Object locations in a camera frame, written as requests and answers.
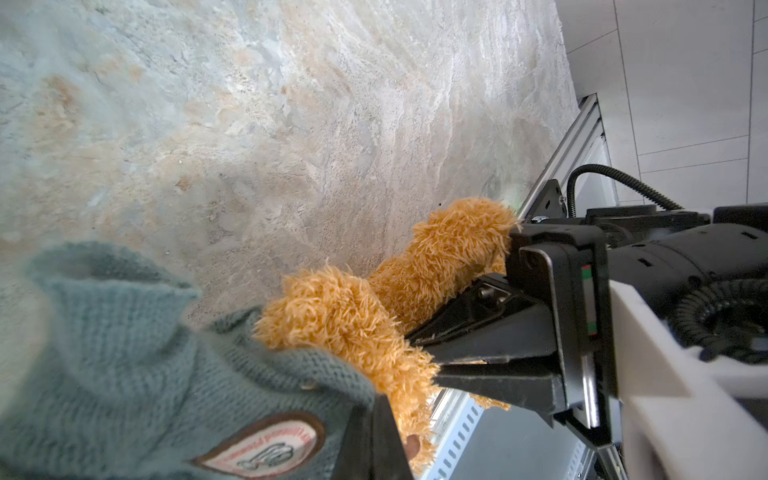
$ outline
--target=knitted sweater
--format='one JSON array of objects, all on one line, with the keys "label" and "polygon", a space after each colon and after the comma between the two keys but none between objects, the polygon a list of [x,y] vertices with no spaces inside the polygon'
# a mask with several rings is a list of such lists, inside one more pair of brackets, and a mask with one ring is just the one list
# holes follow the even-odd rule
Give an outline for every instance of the knitted sweater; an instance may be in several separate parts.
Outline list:
[{"label": "knitted sweater", "polygon": [[14,476],[329,478],[353,406],[372,405],[371,383],[335,356],[251,339],[258,309],[183,326],[198,291],[125,248],[66,244],[29,274],[55,314],[0,417]]}]

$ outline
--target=tile grout line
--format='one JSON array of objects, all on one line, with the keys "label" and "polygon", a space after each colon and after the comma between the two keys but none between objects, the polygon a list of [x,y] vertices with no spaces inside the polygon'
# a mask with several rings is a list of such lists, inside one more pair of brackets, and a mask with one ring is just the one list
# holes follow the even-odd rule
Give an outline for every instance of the tile grout line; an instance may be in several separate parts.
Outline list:
[{"label": "tile grout line", "polygon": [[706,145],[706,144],[715,144],[719,141],[728,141],[728,140],[736,140],[737,138],[744,138],[749,137],[749,134],[746,135],[739,135],[738,137],[728,137],[728,138],[721,138],[719,140],[711,140],[711,141],[703,141],[700,144],[690,144],[690,145],[683,145],[682,147],[672,147],[667,148],[665,150],[658,150],[658,151],[649,151],[646,154],[637,154],[638,157],[642,157],[643,155],[653,155],[653,154],[660,154],[665,151],[672,151],[672,150],[680,150],[681,148],[688,148],[688,147],[698,147],[699,145]]},{"label": "tile grout line", "polygon": [[616,17],[616,37],[619,40],[619,55],[621,58],[621,70],[624,73],[624,89],[627,92],[627,106],[629,108],[629,124],[632,127],[632,141],[634,142],[634,161],[637,164],[637,176],[643,180],[643,174],[640,172],[640,157],[637,155],[637,135],[634,133],[634,119],[632,118],[632,102],[629,100],[629,83],[627,82],[627,66],[624,64],[624,49],[621,47],[621,31],[619,31],[619,11],[616,9],[616,0],[614,3],[614,16]]},{"label": "tile grout line", "polygon": [[684,165],[682,167],[660,168],[658,170],[649,170],[649,171],[643,172],[643,173],[644,174],[652,174],[654,172],[666,172],[666,171],[669,171],[669,170],[679,170],[681,168],[692,168],[692,167],[703,167],[704,165],[726,164],[726,163],[731,162],[731,161],[739,161],[739,160],[746,160],[747,162],[749,162],[750,159],[749,158],[734,158],[734,159],[731,159],[731,160],[718,160],[716,162],[709,162],[707,164],[695,164],[695,165]]},{"label": "tile grout line", "polygon": [[[608,33],[607,33],[607,34],[605,34],[605,35],[610,35],[610,34],[612,34],[613,32],[615,32],[615,31],[617,31],[617,30],[618,30],[618,28],[614,28],[613,30],[611,30],[610,32],[608,32]],[[601,38],[603,38],[605,35],[600,35],[600,36],[599,36],[599,37],[597,37],[596,39],[594,39],[594,40],[590,40],[590,41],[588,41],[587,43],[583,44],[581,47],[576,47],[576,48],[574,48],[574,49],[573,49],[573,50],[571,50],[571,51],[566,51],[566,52],[565,52],[565,54],[566,54],[566,55],[569,55],[569,54],[571,54],[571,53],[573,53],[573,52],[577,51],[579,48],[584,48],[584,47],[586,47],[587,45],[589,45],[590,43],[593,43],[593,42],[595,42],[595,41],[598,41],[598,40],[600,40],[600,39],[601,39]]]},{"label": "tile grout line", "polygon": [[752,47],[750,50],[753,52],[750,57],[750,116],[746,123],[746,132],[749,135],[746,138],[746,191],[744,193],[744,203],[750,202],[750,157],[752,156],[752,88],[755,76],[755,12],[757,11],[757,0],[752,0]]}]

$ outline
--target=orange fur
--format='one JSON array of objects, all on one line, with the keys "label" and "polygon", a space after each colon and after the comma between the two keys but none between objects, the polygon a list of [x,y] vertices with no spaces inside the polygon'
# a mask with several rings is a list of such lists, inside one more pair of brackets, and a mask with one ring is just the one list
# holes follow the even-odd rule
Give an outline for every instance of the orange fur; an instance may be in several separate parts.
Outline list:
[{"label": "orange fur", "polygon": [[427,398],[438,366],[397,332],[368,281],[327,266],[286,277],[283,293],[264,309],[255,337],[272,349],[320,346],[355,366],[389,398],[403,441],[419,436],[422,447],[411,464],[429,463]]},{"label": "orange fur", "polygon": [[[498,202],[469,198],[413,227],[406,251],[363,280],[338,269],[303,271],[283,281],[283,298],[270,303],[254,336],[273,349],[318,346],[364,373],[389,397],[402,439],[416,434],[416,472],[429,464],[427,398],[438,366],[403,337],[430,319],[477,276],[504,273],[515,213]],[[508,406],[487,399],[484,407]]]},{"label": "orange fur", "polygon": [[413,227],[406,251],[373,272],[370,283],[406,334],[509,251],[515,212],[485,198],[455,201]]}]

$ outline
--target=stuffed toy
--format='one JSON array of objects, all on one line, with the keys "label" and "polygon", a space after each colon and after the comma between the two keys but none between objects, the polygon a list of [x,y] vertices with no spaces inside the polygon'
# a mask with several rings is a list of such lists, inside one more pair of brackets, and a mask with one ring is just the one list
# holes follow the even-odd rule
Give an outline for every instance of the stuffed toy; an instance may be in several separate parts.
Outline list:
[{"label": "stuffed toy", "polygon": [[[334,266],[304,270],[283,281],[283,297],[269,303],[253,335],[268,348],[319,347],[354,366],[389,397],[403,445],[421,448],[411,460],[420,472],[435,454],[429,397],[439,367],[404,335],[429,320],[478,276],[505,273],[515,212],[499,202],[468,198],[432,212],[413,227],[406,251],[366,280]],[[478,398],[489,406],[508,406]]]}]

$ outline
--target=marble surface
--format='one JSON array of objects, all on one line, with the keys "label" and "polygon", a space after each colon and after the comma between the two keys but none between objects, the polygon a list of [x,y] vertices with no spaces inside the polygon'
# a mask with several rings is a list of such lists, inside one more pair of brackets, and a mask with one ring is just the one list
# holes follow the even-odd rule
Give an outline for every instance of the marble surface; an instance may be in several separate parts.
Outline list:
[{"label": "marble surface", "polygon": [[0,45],[0,406],[40,248],[133,247],[199,326],[365,275],[457,197],[521,203],[577,113],[552,0],[4,0]]}]

